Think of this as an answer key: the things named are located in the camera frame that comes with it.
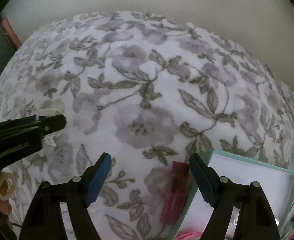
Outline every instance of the black cable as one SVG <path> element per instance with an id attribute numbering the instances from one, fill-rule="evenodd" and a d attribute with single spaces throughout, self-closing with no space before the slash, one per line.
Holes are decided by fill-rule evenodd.
<path id="1" fill-rule="evenodd" d="M 19 227 L 19 228 L 22 228 L 22 226 L 20 226 L 20 225 L 18 225 L 16 223 L 11 223 L 11 225 L 16 226 L 16 227 Z"/>

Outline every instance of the gray flower print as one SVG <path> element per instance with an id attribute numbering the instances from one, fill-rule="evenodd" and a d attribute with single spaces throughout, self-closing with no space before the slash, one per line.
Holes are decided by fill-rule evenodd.
<path id="1" fill-rule="evenodd" d="M 117 112 L 116 135 L 135 149 L 154 145 L 169 145 L 179 132 L 172 114 L 162 108 L 142 109 L 137 105 L 122 107 Z"/>
<path id="2" fill-rule="evenodd" d="M 47 92 L 50 88 L 55 88 L 60 81 L 63 80 L 63 75 L 59 69 L 51 69 L 43 74 L 36 82 L 36 90 Z"/>
<path id="3" fill-rule="evenodd" d="M 199 55 L 212 55 L 214 53 L 212 46 L 208 42 L 199 39 L 190 39 L 189 37 L 180 39 L 179 47 Z"/>
<path id="4" fill-rule="evenodd" d="M 144 30 L 143 35 L 147 41 L 155 45 L 160 45 L 167 40 L 167 36 L 158 30 Z"/>
<path id="5" fill-rule="evenodd" d="M 54 108 L 57 109 L 57 111 L 59 111 L 60 113 L 64 113 L 65 103 L 61 101 L 61 98 L 55 100 L 46 100 L 40 107 L 40 109 L 42 108 Z"/>
<path id="6" fill-rule="evenodd" d="M 115 41 L 129 41 L 133 38 L 133 34 L 128 31 L 112 32 L 106 34 L 103 38 L 103 42 L 115 42 Z"/>
<path id="7" fill-rule="evenodd" d="M 256 75 L 248 71 L 239 71 L 239 74 L 247 83 L 247 91 L 256 98 L 260 98 L 260 92 L 255 82 Z"/>
<path id="8" fill-rule="evenodd" d="M 56 146 L 43 145 L 42 151 L 47 156 L 48 173 L 54 183 L 68 182 L 75 172 L 71 168 L 73 161 L 73 146 L 67 134 L 54 136 Z"/>
<path id="9" fill-rule="evenodd" d="M 99 31 L 115 31 L 117 29 L 120 29 L 120 27 L 125 23 L 124 20 L 122 19 L 115 19 L 115 20 L 110 20 L 105 24 L 99 25 L 97 27 L 97 30 Z"/>
<path id="10" fill-rule="evenodd" d="M 66 39 L 63 42 L 61 42 L 53 51 L 50 52 L 50 58 L 62 58 L 61 53 L 63 53 L 69 47 L 69 44 L 69 39 Z"/>
<path id="11" fill-rule="evenodd" d="M 118 47 L 112 51 L 111 58 L 116 69 L 132 73 L 138 71 L 139 65 L 148 60 L 146 52 L 137 45 Z"/>
<path id="12" fill-rule="evenodd" d="M 161 208 L 163 205 L 167 186 L 170 183 L 170 171 L 165 168 L 152 168 L 144 182 L 149 195 L 143 196 L 141 199 L 149 208 L 148 213 L 154 215 L 157 208 Z"/>
<path id="13" fill-rule="evenodd" d="M 237 81 L 236 76 L 233 74 L 233 72 L 229 71 L 225 67 L 219 68 L 213 64 L 205 63 L 202 70 L 208 76 L 211 76 L 213 79 L 216 79 L 227 87 L 233 86 Z"/>
<path id="14" fill-rule="evenodd" d="M 236 111 L 238 121 L 247 137 L 252 143 L 262 143 L 260 135 L 257 133 L 260 121 L 260 109 L 258 103 L 249 95 L 235 98 L 235 107 L 242 107 Z"/>
<path id="15" fill-rule="evenodd" d="M 21 116 L 23 116 L 23 110 L 24 110 L 25 104 L 26 104 L 25 98 L 16 96 L 13 99 L 12 109 L 10 109 L 10 112 L 8 112 L 8 114 L 10 114 L 8 117 L 12 119 L 21 118 Z"/>
<path id="16" fill-rule="evenodd" d="M 265 91 L 265 96 L 268 104 L 277 111 L 278 109 L 283 108 L 283 104 L 280 100 L 280 96 L 276 93 L 275 90 L 270 89 L 269 91 Z"/>
<path id="17" fill-rule="evenodd" d="M 51 43 L 52 41 L 48 39 L 43 39 L 43 40 L 37 41 L 36 45 L 39 49 L 46 49 Z"/>
<path id="18" fill-rule="evenodd" d="M 101 112 L 97 110 L 100 96 L 86 93 L 79 93 L 72 104 L 75 112 L 73 126 L 77 127 L 79 132 L 90 134 L 98 129 L 98 122 Z"/>

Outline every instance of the mint green box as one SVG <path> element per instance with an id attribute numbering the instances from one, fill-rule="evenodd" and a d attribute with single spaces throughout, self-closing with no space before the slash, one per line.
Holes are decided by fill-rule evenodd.
<path id="1" fill-rule="evenodd" d="M 202 158 L 202 160 L 204 161 L 204 163 L 206 165 L 209 165 L 213 154 L 225 156 L 225 157 L 228 157 L 228 158 L 231 158 L 231 159 L 234 159 L 234 160 L 243 161 L 243 162 L 250 163 L 250 164 L 253 164 L 253 165 L 266 167 L 266 168 L 269 168 L 269 169 L 272 169 L 272 170 L 281 171 L 281 172 L 288 173 L 288 174 L 294 176 L 293 171 L 286 170 L 284 168 L 280 168 L 280 167 L 277 167 L 277 166 L 274 166 L 274 165 L 271 165 L 271 164 L 263 163 L 263 162 L 253 160 L 253 159 L 250 159 L 250 158 L 246 158 L 246 157 L 236 155 L 236 154 L 233 154 L 233 153 L 229 153 L 229 152 L 225 152 L 225 151 L 218 151 L 218 150 L 217 151 L 202 152 L 201 153 L 201 158 Z M 179 231 L 179 229 L 180 229 L 180 227 L 181 227 L 181 225 L 183 223 L 183 220 L 184 220 L 184 218 L 185 218 L 185 216 L 186 216 L 186 214 L 188 212 L 188 209 L 191 206 L 191 203 L 192 203 L 192 201 L 194 199 L 194 196 L 195 196 L 197 190 L 198 190 L 198 186 L 196 185 L 196 183 L 193 183 L 193 185 L 191 187 L 191 190 L 189 192 L 189 196 L 188 196 L 188 199 L 187 199 L 186 206 L 185 206 L 182 214 L 180 215 L 177 223 L 170 230 L 166 240 L 173 240 L 175 238 L 175 236 L 178 233 L 178 231 Z M 285 208 L 284 215 L 283 215 L 282 218 L 279 218 L 280 219 L 279 225 L 278 225 L 279 232 L 282 232 L 283 227 L 285 226 L 284 222 L 286 220 L 286 217 L 288 216 L 289 211 L 291 210 L 293 202 L 294 202 L 294 183 L 293 183 L 292 188 L 291 188 L 291 194 L 290 194 L 287 206 Z"/>

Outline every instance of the human hand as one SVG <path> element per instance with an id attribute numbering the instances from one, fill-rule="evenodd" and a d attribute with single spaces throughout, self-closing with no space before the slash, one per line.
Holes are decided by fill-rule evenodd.
<path id="1" fill-rule="evenodd" d="M 8 200 L 6 201 L 0 200 L 0 212 L 7 216 L 11 214 L 12 207 Z"/>

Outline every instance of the floral bedspread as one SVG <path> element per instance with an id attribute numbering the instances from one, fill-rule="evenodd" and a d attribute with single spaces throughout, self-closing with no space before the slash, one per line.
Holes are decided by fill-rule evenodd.
<path id="1" fill-rule="evenodd" d="M 294 93 L 233 41 L 163 16 L 83 14 L 41 27 L 0 77 L 0 122 L 56 108 L 56 146 L 11 166 L 22 224 L 39 184 L 69 181 L 112 156 L 88 210 L 104 239 L 161 240 L 172 161 L 223 149 L 294 170 Z M 74 239 L 62 205 L 69 239 Z"/>

